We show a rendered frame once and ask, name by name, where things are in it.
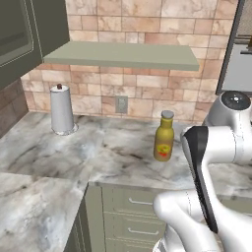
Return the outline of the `yellow-green juice bottle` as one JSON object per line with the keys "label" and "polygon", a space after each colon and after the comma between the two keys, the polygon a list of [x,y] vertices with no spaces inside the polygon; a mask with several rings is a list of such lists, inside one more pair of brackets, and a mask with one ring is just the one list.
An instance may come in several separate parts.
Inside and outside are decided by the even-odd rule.
{"label": "yellow-green juice bottle", "polygon": [[173,117],[174,113],[170,110],[161,112],[154,145],[154,157],[158,161],[168,161],[171,157],[174,140]]}

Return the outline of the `grey wall outlet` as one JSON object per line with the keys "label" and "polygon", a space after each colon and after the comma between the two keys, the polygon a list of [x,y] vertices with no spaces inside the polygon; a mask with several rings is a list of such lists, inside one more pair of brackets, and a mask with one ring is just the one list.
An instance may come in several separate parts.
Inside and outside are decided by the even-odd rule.
{"label": "grey wall outlet", "polygon": [[117,113],[127,113],[128,111],[128,97],[117,96],[115,98],[115,111]]}

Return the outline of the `olive wall shelf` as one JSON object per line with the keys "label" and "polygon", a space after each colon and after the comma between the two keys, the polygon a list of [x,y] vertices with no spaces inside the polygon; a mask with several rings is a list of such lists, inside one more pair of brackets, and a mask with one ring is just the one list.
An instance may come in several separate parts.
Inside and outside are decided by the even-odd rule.
{"label": "olive wall shelf", "polygon": [[187,45],[69,41],[47,54],[48,64],[198,71]]}

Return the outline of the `dark framed window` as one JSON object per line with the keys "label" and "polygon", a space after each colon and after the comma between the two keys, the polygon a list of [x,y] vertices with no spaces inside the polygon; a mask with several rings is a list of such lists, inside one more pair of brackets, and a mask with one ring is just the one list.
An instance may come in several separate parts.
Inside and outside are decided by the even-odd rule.
{"label": "dark framed window", "polygon": [[238,0],[216,94],[225,91],[252,97],[252,0]]}

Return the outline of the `olive drawer front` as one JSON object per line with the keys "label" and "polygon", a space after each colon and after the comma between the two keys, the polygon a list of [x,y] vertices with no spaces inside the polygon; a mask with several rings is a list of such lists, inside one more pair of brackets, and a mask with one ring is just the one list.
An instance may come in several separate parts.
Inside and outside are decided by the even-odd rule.
{"label": "olive drawer front", "polygon": [[[106,238],[156,242],[164,234],[165,223],[155,218],[113,213],[105,213],[103,216]],[[159,234],[145,235],[131,233],[128,231],[128,227],[148,232],[156,232],[158,230]]]}
{"label": "olive drawer front", "polygon": [[154,217],[153,201],[158,194],[172,197],[179,207],[183,207],[187,212],[190,212],[190,200],[185,191],[148,191],[134,187],[120,188],[113,185],[102,187],[103,209],[106,212],[117,214]]}
{"label": "olive drawer front", "polygon": [[106,252],[153,252],[154,242],[105,239]]}

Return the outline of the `olive wall cupboard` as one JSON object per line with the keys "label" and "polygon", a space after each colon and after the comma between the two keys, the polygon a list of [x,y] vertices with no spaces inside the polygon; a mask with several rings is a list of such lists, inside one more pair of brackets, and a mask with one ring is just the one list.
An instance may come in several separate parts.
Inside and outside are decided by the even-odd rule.
{"label": "olive wall cupboard", "polygon": [[65,0],[0,0],[0,91],[69,40]]}

